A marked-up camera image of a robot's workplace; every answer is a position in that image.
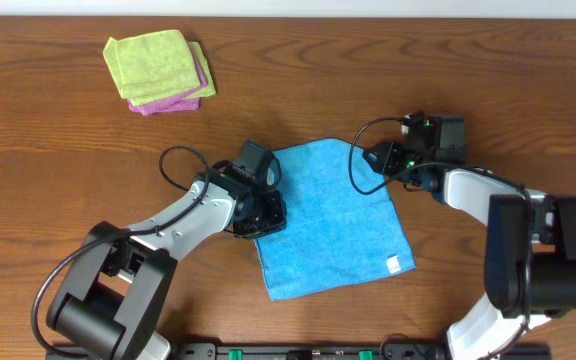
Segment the bottom purple folded cloth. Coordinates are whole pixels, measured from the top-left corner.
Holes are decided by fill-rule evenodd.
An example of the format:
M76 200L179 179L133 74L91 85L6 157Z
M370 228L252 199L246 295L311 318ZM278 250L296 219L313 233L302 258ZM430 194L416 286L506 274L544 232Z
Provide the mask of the bottom purple folded cloth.
M193 111L200 107L200 99L185 99L174 103L167 104L164 100L156 101L144 105L135 106L129 103L129 110L140 113L143 116L149 116L157 113Z

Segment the top green folded cloth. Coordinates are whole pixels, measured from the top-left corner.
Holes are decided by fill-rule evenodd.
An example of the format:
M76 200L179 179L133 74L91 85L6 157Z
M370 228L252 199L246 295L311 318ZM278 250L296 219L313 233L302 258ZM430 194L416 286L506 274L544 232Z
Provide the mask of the top green folded cloth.
M122 99L135 105L186 92L200 85L190 47L178 30L109 38L103 58Z

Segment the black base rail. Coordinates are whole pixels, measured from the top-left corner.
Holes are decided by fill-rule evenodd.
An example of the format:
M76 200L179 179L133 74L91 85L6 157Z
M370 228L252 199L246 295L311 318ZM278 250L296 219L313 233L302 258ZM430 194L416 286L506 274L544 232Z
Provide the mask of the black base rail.
M172 348L170 360L431 360L449 356L435 344L399 337L370 346L225 346L187 343Z

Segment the blue microfiber cloth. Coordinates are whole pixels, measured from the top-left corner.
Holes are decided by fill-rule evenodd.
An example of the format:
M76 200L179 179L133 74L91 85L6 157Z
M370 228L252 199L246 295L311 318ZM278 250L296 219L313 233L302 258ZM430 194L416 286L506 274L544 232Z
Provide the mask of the blue microfiber cloth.
M273 301L395 276L416 267L382 176L335 138L276 151L287 216L256 240Z

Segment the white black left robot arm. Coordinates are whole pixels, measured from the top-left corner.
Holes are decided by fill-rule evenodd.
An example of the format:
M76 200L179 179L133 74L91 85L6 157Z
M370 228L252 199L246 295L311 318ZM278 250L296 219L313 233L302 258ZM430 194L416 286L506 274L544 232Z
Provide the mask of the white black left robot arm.
M256 239L283 230L281 179L273 152L247 141L235 160L205 165L158 214L126 228L94 226L48 276L65 275L46 324L69 345L47 343L38 326L40 303L33 303L32 330L47 357L172 358L173 347L156 326L178 263L216 233Z

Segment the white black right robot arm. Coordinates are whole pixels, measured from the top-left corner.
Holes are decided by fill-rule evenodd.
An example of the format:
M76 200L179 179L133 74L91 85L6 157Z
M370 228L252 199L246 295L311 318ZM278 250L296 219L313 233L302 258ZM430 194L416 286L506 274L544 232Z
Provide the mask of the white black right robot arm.
M425 191L487 228L485 292L434 344L383 344L385 359L549 359L523 335L576 309L576 196L527 188L467 162L460 116L397 118L400 141L364 149L385 183Z

